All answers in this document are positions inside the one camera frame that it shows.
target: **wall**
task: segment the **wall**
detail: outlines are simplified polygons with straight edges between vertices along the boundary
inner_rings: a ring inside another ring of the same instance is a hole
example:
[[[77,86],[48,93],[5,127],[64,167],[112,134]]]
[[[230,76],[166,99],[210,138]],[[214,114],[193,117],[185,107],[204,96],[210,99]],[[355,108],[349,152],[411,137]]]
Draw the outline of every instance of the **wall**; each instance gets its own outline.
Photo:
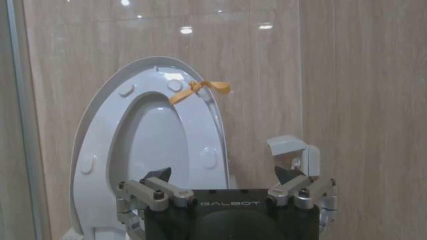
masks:
[[[6,1],[0,0],[0,239],[34,239]]]
[[[336,177],[323,239],[427,236],[427,1],[301,0],[304,139]]]
[[[176,57],[230,82],[216,96],[230,172],[244,188],[276,182],[266,139],[303,131],[297,0],[24,0],[24,8],[52,239],[69,228],[80,117],[109,76],[142,57]]]

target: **toilet lid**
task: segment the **toilet lid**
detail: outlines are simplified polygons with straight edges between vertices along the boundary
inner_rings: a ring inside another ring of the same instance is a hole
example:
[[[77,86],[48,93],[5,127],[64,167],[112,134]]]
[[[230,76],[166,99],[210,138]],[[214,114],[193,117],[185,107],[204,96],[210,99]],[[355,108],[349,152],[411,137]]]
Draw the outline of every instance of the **toilet lid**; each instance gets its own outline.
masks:
[[[190,81],[201,80],[181,61],[149,57],[118,70],[100,88],[80,121],[72,151],[69,203],[77,232],[74,182],[108,186],[98,191],[110,194],[118,182],[172,167],[169,181],[178,187],[221,188],[214,178],[209,182],[208,172],[228,187],[222,122],[210,91],[202,88],[176,105],[168,101]]]

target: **beige wall tile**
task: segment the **beige wall tile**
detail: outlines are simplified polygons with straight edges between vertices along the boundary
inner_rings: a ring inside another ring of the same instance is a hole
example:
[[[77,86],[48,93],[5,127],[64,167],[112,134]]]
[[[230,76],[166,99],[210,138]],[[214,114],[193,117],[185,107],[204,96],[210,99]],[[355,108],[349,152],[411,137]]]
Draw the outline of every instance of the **beige wall tile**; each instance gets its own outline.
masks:
[[[301,1],[304,138],[339,186],[324,239],[427,234],[425,8],[423,0]]]
[[[170,0],[172,15],[244,12],[248,9],[248,0]]]

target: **toilet seat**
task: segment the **toilet seat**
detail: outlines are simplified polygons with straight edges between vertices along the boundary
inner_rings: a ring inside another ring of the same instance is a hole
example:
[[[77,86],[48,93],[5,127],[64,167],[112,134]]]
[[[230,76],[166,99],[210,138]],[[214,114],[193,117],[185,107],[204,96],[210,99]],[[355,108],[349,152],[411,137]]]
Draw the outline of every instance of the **toilet seat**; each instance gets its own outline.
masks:
[[[220,112],[202,88],[176,105],[169,97],[201,81],[169,57],[125,66],[108,80],[82,115],[70,163],[70,221],[84,239],[120,239],[114,189],[146,172],[172,167],[181,188],[228,188],[228,162]]]

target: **white toilet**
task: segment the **white toilet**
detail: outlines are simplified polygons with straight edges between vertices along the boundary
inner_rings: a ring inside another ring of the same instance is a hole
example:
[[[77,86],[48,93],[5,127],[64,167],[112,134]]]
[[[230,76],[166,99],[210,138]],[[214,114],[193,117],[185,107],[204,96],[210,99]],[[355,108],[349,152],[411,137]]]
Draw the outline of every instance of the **white toilet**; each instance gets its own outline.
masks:
[[[169,183],[181,188],[229,187],[222,121],[209,90],[169,104],[189,81],[201,77],[186,64],[149,57],[126,65],[102,85],[74,138],[72,229],[62,239],[125,239],[114,189],[149,171],[170,167]]]

